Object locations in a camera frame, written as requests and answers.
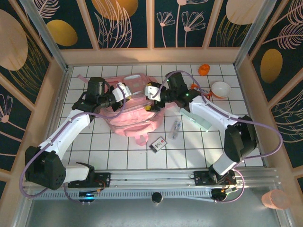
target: grid line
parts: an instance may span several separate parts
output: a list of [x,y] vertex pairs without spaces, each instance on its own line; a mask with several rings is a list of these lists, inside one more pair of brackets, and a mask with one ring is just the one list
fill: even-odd
[[[161,79],[163,81],[163,71],[162,71],[162,65],[161,65]],[[166,124],[165,124],[165,113],[163,114],[163,122],[164,122],[164,138],[165,138],[165,141],[167,141],[166,139]],[[166,168],[168,168],[168,164],[167,164],[167,146],[165,146],[165,158],[166,158]]]

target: backpack strap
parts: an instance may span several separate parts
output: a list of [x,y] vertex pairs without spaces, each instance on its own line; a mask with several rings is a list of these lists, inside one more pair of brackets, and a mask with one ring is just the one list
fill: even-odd
[[77,76],[77,78],[78,79],[80,79],[80,80],[82,80],[84,83],[88,83],[89,82],[89,80],[88,79],[86,79],[84,76],[82,76],[81,74],[79,74],[78,76]]
[[143,134],[141,136],[135,136],[134,138],[136,140],[136,144],[138,144],[140,146],[144,146],[147,143],[147,141],[148,141],[148,135],[147,135],[147,133]]

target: small package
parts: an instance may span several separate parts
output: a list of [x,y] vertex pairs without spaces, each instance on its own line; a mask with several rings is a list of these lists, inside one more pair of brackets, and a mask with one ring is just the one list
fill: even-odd
[[158,138],[156,141],[154,141],[151,145],[150,148],[152,149],[153,152],[157,153],[159,150],[161,150],[167,142],[165,139],[162,137]]
[[175,120],[175,121],[174,121],[174,123],[173,123],[173,125],[172,125],[172,127],[171,127],[171,130],[170,130],[170,132],[169,132],[169,138],[170,138],[170,139],[176,140],[181,125],[182,125],[182,121],[180,121],[180,120]]

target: pink backpack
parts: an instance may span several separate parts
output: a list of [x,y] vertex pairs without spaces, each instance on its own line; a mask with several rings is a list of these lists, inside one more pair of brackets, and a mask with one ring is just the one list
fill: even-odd
[[[123,113],[114,119],[105,119],[111,130],[121,136],[135,137],[136,143],[144,146],[148,140],[148,132],[154,131],[163,121],[164,108],[160,112],[148,112],[145,106],[152,104],[147,100],[144,94],[145,86],[153,81],[154,77],[148,77],[142,73],[106,78],[109,85],[116,88],[119,82],[124,83],[132,92],[131,99],[126,102]],[[119,112],[113,112],[112,108],[101,109],[100,114],[105,116],[114,116]]]

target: robotic arm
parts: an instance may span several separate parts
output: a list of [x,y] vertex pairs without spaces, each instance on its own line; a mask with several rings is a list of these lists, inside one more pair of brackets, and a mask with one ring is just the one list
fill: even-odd
[[86,181],[91,187],[95,186],[94,167],[84,163],[64,167],[61,160],[66,149],[77,135],[94,120],[94,116],[85,114],[100,113],[101,108],[112,107],[114,111],[123,105],[123,95],[129,97],[131,92],[122,83],[121,88],[114,89],[103,78],[91,78],[87,92],[84,92],[73,105],[72,111],[65,122],[37,148],[29,147],[25,153],[26,164],[47,144],[51,144],[26,171],[26,179],[52,190],[58,189],[65,182]]
[[[210,166],[208,171],[195,173],[196,185],[226,183],[227,177],[228,180],[231,179],[235,183],[235,180],[232,180],[234,179],[232,168],[257,146],[254,127],[234,120],[239,119],[239,117],[220,109],[208,100],[203,100],[199,91],[188,90],[181,73],[174,73],[169,78],[168,85],[169,89],[162,87],[156,97],[154,95],[158,92],[161,84],[151,82],[147,85],[145,94],[148,99],[154,100],[153,105],[147,108],[149,111],[159,111],[165,107],[165,103],[175,102],[185,113],[202,117],[204,121],[214,125],[225,134],[224,153]],[[119,83],[119,87],[125,97],[131,95],[128,87],[121,83]],[[84,92],[73,105],[66,121],[37,148],[29,147],[26,150],[25,161],[27,164],[41,148],[51,144],[26,170],[26,179],[52,190],[58,189],[65,182],[75,181],[80,185],[99,187],[99,184],[95,182],[96,175],[93,166],[78,163],[75,166],[64,167],[61,160],[66,149],[77,135],[94,119],[94,116],[85,113],[98,114],[101,108],[110,106],[116,111],[123,105],[122,91],[118,88],[114,89],[113,86],[109,87],[109,84],[102,78],[91,78],[87,92]],[[247,116],[242,119],[251,121]]]
[[211,179],[214,184],[224,181],[226,176],[233,174],[231,169],[257,147],[257,136],[253,125],[232,119],[252,121],[251,118],[248,116],[240,118],[226,112],[209,100],[203,99],[199,91],[188,90],[180,72],[172,74],[168,79],[169,89],[162,87],[158,95],[154,97],[160,85],[152,82],[145,89],[148,99],[154,100],[150,111],[159,111],[165,103],[175,102],[183,113],[194,114],[208,122],[209,127],[213,125],[223,133],[224,152],[210,166],[206,178]]

